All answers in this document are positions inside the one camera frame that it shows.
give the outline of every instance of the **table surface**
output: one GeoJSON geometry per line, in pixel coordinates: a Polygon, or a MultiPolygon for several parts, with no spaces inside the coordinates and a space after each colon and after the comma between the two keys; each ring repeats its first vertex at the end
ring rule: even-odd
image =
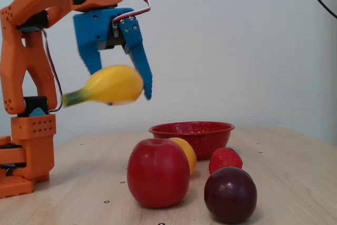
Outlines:
{"type": "MultiPolygon", "coordinates": [[[[65,143],[55,150],[49,182],[0,200],[1,225],[220,224],[203,200],[208,161],[198,162],[179,206],[150,210],[134,201],[128,157],[151,137],[87,135],[65,143]]],[[[227,146],[239,153],[257,187],[257,208],[245,224],[337,224],[337,147],[286,128],[235,129],[227,146]]]]}

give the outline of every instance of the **red apple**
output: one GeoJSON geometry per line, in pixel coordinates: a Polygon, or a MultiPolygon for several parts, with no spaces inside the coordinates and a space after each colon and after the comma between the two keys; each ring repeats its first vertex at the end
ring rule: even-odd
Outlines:
{"type": "Polygon", "coordinates": [[[127,185],[139,204],[165,208],[179,204],[190,184],[190,166],[182,148],[169,139],[146,139],[133,149],[127,185]]]}

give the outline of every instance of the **green stem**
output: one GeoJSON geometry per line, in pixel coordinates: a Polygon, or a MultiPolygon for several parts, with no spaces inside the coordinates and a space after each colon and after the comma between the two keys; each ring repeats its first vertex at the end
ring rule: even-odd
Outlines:
{"type": "Polygon", "coordinates": [[[63,95],[63,103],[65,106],[71,106],[86,101],[86,94],[82,90],[71,92],[63,95]]]}

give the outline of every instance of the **dark red plum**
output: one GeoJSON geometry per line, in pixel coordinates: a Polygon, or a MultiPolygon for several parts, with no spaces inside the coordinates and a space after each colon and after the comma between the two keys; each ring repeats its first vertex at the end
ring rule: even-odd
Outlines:
{"type": "Polygon", "coordinates": [[[255,211],[257,189],[244,170],[225,167],[208,178],[204,199],[214,218],[228,224],[246,221],[255,211]]]}

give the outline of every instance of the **yellow toy fruit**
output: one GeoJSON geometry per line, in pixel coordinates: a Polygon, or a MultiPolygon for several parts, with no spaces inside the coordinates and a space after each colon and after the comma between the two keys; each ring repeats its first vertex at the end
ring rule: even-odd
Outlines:
{"type": "Polygon", "coordinates": [[[187,160],[189,161],[189,165],[190,165],[190,175],[192,175],[192,173],[195,170],[195,166],[196,166],[196,155],[195,155],[194,149],[184,139],[174,137],[174,138],[170,138],[170,140],[177,143],[183,149],[183,151],[185,152],[185,155],[186,155],[187,160]]]}
{"type": "Polygon", "coordinates": [[[112,65],[94,73],[83,88],[62,96],[65,106],[84,101],[123,105],[136,101],[144,82],[139,72],[127,65],[112,65]]]}

